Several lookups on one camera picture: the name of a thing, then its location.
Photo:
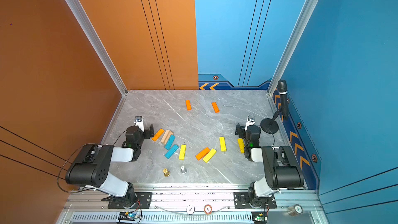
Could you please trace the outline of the amber orange block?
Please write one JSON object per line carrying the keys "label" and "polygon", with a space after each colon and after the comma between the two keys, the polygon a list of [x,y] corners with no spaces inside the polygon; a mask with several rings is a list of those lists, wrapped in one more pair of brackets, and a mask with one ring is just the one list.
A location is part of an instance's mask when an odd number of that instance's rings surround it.
{"label": "amber orange block", "polygon": [[164,130],[163,129],[160,129],[155,135],[154,135],[154,137],[152,137],[151,139],[154,141],[154,142],[156,142],[160,137],[161,137],[161,135],[164,133]]}

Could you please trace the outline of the pale cream wooden block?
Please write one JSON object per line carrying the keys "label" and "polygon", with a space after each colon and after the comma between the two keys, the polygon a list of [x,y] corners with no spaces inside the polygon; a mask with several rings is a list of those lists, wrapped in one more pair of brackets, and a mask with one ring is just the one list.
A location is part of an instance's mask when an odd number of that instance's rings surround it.
{"label": "pale cream wooden block", "polygon": [[169,133],[169,132],[171,132],[170,130],[166,130],[165,131],[165,133],[164,133],[164,135],[163,135],[163,137],[162,137],[162,139],[161,139],[161,143],[165,140],[165,137],[167,136],[167,134]]}

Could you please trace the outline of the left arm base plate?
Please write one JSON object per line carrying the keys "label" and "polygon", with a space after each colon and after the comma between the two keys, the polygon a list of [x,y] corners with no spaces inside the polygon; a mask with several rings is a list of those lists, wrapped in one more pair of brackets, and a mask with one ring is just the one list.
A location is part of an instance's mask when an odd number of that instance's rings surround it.
{"label": "left arm base plate", "polygon": [[110,197],[108,209],[149,209],[151,201],[152,192],[135,192],[131,196]]}

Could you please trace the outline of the tan wooden block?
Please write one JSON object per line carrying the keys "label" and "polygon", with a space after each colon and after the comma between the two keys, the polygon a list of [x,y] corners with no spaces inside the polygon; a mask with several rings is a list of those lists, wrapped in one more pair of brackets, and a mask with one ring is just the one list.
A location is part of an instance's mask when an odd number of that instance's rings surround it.
{"label": "tan wooden block", "polygon": [[169,132],[167,134],[167,136],[165,137],[165,140],[162,142],[164,145],[167,144],[167,142],[169,141],[170,137],[173,135],[173,132]]}

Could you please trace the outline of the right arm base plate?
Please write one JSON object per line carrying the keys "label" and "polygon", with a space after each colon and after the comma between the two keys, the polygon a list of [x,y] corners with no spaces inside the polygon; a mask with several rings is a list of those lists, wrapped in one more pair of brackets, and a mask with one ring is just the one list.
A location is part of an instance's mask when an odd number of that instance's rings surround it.
{"label": "right arm base plate", "polygon": [[256,195],[249,195],[248,192],[234,192],[234,205],[237,209],[245,208],[265,208],[276,209],[277,204],[274,196],[271,197],[257,197]]}

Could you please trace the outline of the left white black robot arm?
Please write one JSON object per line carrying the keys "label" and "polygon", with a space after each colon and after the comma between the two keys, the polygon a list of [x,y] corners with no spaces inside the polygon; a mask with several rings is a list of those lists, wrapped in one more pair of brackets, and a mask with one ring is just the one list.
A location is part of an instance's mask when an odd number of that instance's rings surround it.
{"label": "left white black robot arm", "polygon": [[101,201],[109,209],[138,208],[139,198],[132,183],[121,180],[110,171],[117,162],[136,162],[141,155],[144,140],[154,137],[154,127],[145,129],[141,122],[126,130],[126,140],[121,147],[115,145],[85,144],[68,168],[65,181],[69,185],[86,187],[105,193]]}

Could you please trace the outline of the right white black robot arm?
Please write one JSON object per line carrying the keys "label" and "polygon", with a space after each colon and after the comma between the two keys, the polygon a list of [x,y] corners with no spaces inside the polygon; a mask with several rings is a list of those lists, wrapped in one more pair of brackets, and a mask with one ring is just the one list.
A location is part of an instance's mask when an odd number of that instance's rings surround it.
{"label": "right white black robot arm", "polygon": [[264,176],[253,181],[246,193],[234,193],[236,208],[277,207],[274,195],[282,190],[302,188],[305,183],[302,169],[290,146],[260,146],[262,129],[258,125],[237,124],[235,134],[241,153],[250,162],[261,163]]}

